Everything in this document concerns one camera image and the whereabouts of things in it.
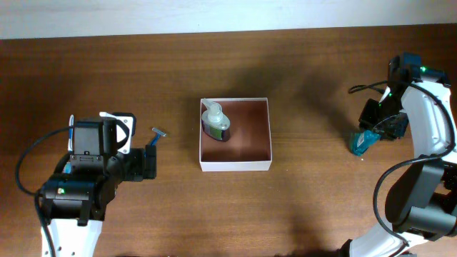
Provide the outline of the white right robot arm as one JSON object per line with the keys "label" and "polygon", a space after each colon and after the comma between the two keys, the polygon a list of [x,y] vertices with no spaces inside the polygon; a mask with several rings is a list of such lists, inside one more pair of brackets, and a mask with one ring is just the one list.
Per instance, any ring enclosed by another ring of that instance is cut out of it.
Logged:
{"label": "white right robot arm", "polygon": [[376,225],[347,240],[340,256],[408,256],[414,246],[456,236],[456,125],[448,77],[410,66],[389,71],[384,85],[368,85],[382,97],[367,101],[350,150],[361,156],[410,128],[414,157],[381,175],[373,190]]}

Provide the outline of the clear soap pump bottle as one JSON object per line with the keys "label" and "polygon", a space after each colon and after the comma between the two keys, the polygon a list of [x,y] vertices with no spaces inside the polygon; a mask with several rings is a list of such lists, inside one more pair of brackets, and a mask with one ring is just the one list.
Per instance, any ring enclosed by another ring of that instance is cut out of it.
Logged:
{"label": "clear soap pump bottle", "polygon": [[231,122],[223,113],[222,106],[208,99],[202,99],[206,110],[201,115],[201,125],[204,133],[217,141],[228,141],[231,138]]}

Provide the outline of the blue disposable razor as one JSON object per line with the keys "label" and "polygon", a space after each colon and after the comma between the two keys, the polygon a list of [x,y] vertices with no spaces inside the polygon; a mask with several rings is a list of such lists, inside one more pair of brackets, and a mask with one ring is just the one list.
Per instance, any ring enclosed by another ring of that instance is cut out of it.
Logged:
{"label": "blue disposable razor", "polygon": [[155,133],[155,136],[149,143],[150,146],[155,146],[160,138],[167,136],[167,134],[165,132],[161,131],[158,128],[153,127],[151,130]]}

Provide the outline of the teal mouthwash bottle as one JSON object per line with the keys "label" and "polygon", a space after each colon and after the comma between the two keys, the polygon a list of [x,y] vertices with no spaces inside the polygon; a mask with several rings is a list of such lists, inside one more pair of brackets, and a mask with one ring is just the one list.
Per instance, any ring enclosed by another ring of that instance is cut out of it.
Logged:
{"label": "teal mouthwash bottle", "polygon": [[362,156],[370,146],[381,139],[381,135],[369,130],[351,134],[349,150],[356,156]]}

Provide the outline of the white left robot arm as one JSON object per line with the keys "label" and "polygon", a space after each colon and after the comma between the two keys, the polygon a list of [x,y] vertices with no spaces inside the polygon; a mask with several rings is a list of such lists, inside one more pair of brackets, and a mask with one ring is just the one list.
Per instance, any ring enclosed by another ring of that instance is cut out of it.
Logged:
{"label": "white left robot arm", "polygon": [[69,119],[68,150],[35,196],[43,256],[92,256],[123,182],[156,178],[156,146],[131,145],[132,113]]}

